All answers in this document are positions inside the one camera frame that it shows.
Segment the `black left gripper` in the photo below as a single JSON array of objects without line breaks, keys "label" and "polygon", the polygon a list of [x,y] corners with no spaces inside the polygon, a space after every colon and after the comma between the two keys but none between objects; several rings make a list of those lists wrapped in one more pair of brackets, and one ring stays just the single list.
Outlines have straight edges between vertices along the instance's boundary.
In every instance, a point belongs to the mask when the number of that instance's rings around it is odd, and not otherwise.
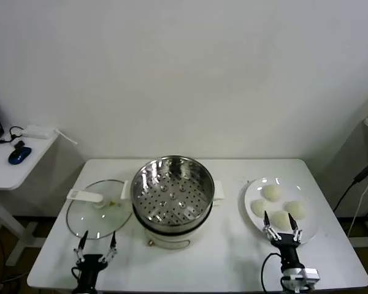
[{"label": "black left gripper", "polygon": [[106,263],[110,263],[117,253],[117,242],[115,237],[116,232],[112,233],[110,247],[105,255],[102,254],[86,254],[83,256],[83,249],[88,237],[88,230],[81,237],[78,246],[74,249],[77,257],[76,264],[80,271],[80,276],[77,278],[78,285],[84,287],[94,287],[101,271],[106,269]]}]

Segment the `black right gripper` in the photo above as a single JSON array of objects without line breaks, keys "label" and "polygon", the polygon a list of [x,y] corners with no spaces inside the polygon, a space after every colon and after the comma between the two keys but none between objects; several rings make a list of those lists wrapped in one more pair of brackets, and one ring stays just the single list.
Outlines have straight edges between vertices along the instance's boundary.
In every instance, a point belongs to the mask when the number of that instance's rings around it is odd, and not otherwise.
[{"label": "black right gripper", "polygon": [[301,242],[302,230],[298,227],[296,220],[290,213],[288,214],[288,217],[293,234],[278,234],[270,224],[267,211],[264,211],[263,233],[267,236],[267,239],[270,241],[271,245],[280,251],[282,264],[281,270],[301,267],[296,249],[299,247]]}]

